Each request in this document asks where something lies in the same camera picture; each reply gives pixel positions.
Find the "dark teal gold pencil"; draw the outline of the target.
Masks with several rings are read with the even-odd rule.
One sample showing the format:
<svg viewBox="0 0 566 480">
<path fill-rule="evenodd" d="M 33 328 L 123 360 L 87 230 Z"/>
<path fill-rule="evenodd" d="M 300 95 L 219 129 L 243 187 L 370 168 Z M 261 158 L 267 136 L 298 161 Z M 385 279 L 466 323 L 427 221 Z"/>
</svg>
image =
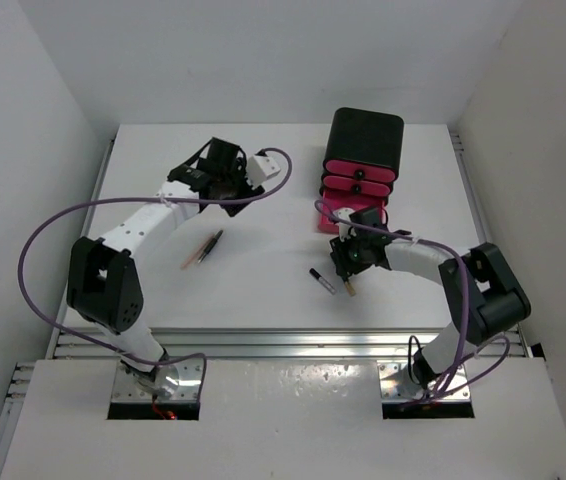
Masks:
<svg viewBox="0 0 566 480">
<path fill-rule="evenodd" d="M 350 283 L 349 280 L 343 282 L 345 289 L 348 292 L 350 297 L 354 297 L 356 295 L 356 290 L 354 289 L 353 285 Z"/>
</svg>

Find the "silver glitter tube black cap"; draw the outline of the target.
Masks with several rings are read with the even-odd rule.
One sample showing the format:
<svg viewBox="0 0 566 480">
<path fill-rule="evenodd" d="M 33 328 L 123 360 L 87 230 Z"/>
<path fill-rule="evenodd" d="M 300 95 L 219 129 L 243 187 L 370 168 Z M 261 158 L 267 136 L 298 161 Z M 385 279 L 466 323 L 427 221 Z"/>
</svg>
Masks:
<svg viewBox="0 0 566 480">
<path fill-rule="evenodd" d="M 309 274 L 324 288 L 326 289 L 331 295 L 336 294 L 335 287 L 316 269 L 310 268 Z"/>
</svg>

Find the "pink bottom drawer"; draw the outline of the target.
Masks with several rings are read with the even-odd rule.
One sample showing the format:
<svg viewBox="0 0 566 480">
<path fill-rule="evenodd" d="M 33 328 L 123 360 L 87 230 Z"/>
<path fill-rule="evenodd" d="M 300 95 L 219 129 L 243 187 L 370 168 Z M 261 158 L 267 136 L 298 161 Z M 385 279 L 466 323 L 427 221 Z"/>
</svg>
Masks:
<svg viewBox="0 0 566 480">
<path fill-rule="evenodd" d="M 372 206 L 377 207 L 382 212 L 388 202 L 384 197 L 355 195 L 351 192 L 327 189 L 322 191 L 321 199 L 334 212 L 342 208 L 350 208 L 357 211 Z M 325 234 L 335 234 L 339 229 L 336 223 L 323 214 L 319 215 L 317 228 L 321 233 Z"/>
</svg>

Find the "pink slim pencil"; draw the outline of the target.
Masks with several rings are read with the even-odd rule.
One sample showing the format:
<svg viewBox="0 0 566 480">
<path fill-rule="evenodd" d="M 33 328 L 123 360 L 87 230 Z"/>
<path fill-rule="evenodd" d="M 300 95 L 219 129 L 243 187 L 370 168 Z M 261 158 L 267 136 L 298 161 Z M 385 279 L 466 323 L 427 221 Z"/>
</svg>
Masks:
<svg viewBox="0 0 566 480">
<path fill-rule="evenodd" d="M 193 253 L 191 253 L 187 259 L 181 264 L 180 269 L 185 270 L 187 269 L 195 260 L 197 260 L 201 254 L 203 253 L 204 249 L 206 248 L 207 243 L 204 242 L 201 244 Z"/>
</svg>

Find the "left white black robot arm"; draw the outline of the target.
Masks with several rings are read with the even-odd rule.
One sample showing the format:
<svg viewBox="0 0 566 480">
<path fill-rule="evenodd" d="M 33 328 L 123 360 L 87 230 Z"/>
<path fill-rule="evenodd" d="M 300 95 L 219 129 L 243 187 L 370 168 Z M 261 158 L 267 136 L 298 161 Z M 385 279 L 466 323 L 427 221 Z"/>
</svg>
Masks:
<svg viewBox="0 0 566 480">
<path fill-rule="evenodd" d="M 71 250 L 67 303 L 122 352 L 138 378 L 154 382 L 167 352 L 141 318 L 144 296 L 138 266 L 208 200 L 220 200 L 229 216 L 244 200 L 264 193 L 263 183 L 280 171 L 264 153 L 246 156 L 213 138 L 195 156 L 172 169 L 151 202 L 97 239 L 82 237 Z"/>
</svg>

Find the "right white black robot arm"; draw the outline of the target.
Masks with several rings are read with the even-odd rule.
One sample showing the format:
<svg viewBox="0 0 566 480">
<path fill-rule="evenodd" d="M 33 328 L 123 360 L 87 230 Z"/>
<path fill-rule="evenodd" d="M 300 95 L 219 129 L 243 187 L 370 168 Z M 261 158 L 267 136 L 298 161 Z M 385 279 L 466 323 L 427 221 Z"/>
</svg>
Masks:
<svg viewBox="0 0 566 480">
<path fill-rule="evenodd" d="M 334 211 L 323 202 L 315 206 L 338 226 L 330 258 L 344 284 L 377 267 L 443 289 L 449 324 L 425 345 L 411 338 L 407 364 L 394 376 L 398 395 L 410 403 L 451 395 L 449 386 L 458 368 L 530 316 L 530 300 L 496 245 L 485 242 L 460 254 L 409 231 L 389 230 L 374 207 Z"/>
</svg>

